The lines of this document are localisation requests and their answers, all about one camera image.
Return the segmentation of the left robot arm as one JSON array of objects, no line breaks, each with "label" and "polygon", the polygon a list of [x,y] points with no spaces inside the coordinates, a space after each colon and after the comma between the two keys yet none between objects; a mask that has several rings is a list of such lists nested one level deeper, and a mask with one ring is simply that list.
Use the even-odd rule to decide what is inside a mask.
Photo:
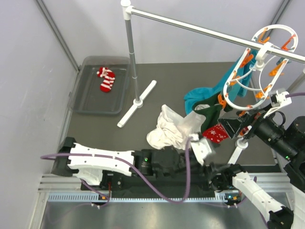
[{"label": "left robot arm", "polygon": [[174,181],[181,174],[197,173],[207,157],[201,141],[191,142],[188,152],[178,153],[172,146],[140,151],[110,151],[90,148],[73,137],[62,142],[51,173],[61,177],[75,176],[97,189],[108,184],[107,176],[144,177],[150,182]]}]

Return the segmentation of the red snowflake sock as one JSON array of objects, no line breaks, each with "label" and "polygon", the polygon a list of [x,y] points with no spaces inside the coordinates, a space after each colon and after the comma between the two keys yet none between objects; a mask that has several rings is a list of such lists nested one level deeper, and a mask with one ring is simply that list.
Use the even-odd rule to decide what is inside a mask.
[{"label": "red snowflake sock", "polygon": [[225,128],[220,123],[218,123],[205,130],[203,132],[203,137],[209,139],[213,143],[219,144],[225,139],[229,138],[229,135],[226,132]]}]

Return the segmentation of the orange clothespin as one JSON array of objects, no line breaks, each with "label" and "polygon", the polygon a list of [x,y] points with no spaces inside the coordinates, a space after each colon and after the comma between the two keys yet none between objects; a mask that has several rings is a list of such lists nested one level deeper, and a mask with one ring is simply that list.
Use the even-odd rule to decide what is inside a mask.
[{"label": "orange clothespin", "polygon": [[224,109],[224,108],[226,107],[226,105],[227,105],[227,102],[226,102],[224,96],[223,96],[221,93],[218,94],[217,100],[218,100],[218,103],[219,103],[219,104],[222,106],[222,108]]}]

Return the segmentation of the red white striped santa sock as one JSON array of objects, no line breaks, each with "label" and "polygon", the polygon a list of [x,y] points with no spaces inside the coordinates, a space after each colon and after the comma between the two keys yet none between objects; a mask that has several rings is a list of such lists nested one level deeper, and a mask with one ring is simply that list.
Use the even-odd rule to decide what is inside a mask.
[{"label": "red white striped santa sock", "polygon": [[96,74],[98,77],[103,79],[103,82],[100,85],[100,90],[104,93],[110,92],[116,77],[114,72],[107,67],[100,67]]}]

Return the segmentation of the white oval clip hanger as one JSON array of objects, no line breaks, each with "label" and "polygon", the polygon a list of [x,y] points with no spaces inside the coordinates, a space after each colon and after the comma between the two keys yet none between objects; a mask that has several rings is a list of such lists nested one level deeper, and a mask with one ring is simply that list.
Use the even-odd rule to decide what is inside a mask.
[{"label": "white oval clip hanger", "polygon": [[[279,49],[282,51],[287,51],[290,53],[294,53],[295,49],[298,46],[298,35],[293,30],[291,27],[286,26],[286,25],[281,25],[281,24],[274,24],[274,25],[269,25],[264,28],[261,28],[259,31],[257,31],[254,36],[252,37],[252,41],[258,42],[259,44],[263,45],[263,49],[259,50],[256,57],[255,57],[255,64],[253,67],[250,67],[250,71],[246,73],[243,76],[238,76],[237,71],[239,68],[243,68],[248,62],[250,62],[253,59],[253,55],[251,54],[251,51],[253,51],[253,48],[246,48],[244,53],[242,54],[240,60],[234,67],[234,70],[226,80],[223,90],[221,94],[224,96],[227,105],[231,106],[233,109],[240,110],[240,111],[249,111],[253,110],[255,108],[258,108],[265,100],[268,98],[268,93],[272,90],[273,86],[275,85],[277,79],[279,78],[280,75],[282,75],[282,71],[289,62],[289,59],[285,57],[281,57],[280,60],[278,61],[278,64],[276,67],[269,73],[271,77],[273,77],[272,81],[265,87],[263,88],[261,83],[259,83],[258,88],[251,88],[248,86],[245,86],[244,84],[241,83],[241,80],[252,74],[253,72],[258,72],[258,80],[261,80],[262,73],[264,71],[264,68],[269,64],[270,61],[275,58],[275,56],[272,56],[269,60],[265,60],[268,54],[266,53],[267,48],[277,48],[276,45],[272,44],[269,42],[270,37],[267,37],[264,39],[264,35],[266,32],[271,31],[271,30],[284,30],[288,33],[290,33],[290,38],[280,47]],[[229,98],[229,90],[233,88],[235,84],[239,84],[242,88],[248,90],[248,91],[253,91],[256,98],[258,99],[257,103],[253,105],[247,105],[247,106],[238,106],[234,104],[230,98]]]}]

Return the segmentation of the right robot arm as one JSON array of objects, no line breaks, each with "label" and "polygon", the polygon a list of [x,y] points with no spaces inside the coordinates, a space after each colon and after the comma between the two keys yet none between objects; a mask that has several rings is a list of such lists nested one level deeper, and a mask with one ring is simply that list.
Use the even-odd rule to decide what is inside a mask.
[{"label": "right robot arm", "polygon": [[[210,164],[205,170],[209,186],[214,190],[238,189],[259,210],[269,229],[303,229],[305,227],[305,118],[297,117],[288,128],[277,124],[273,115],[265,112],[245,113],[237,119],[219,120],[233,138],[246,127],[246,140],[258,137],[268,147],[282,156],[287,164],[274,166],[241,166]],[[294,207],[289,209],[274,200],[250,178],[250,173],[276,173],[284,171],[294,195]]]}]

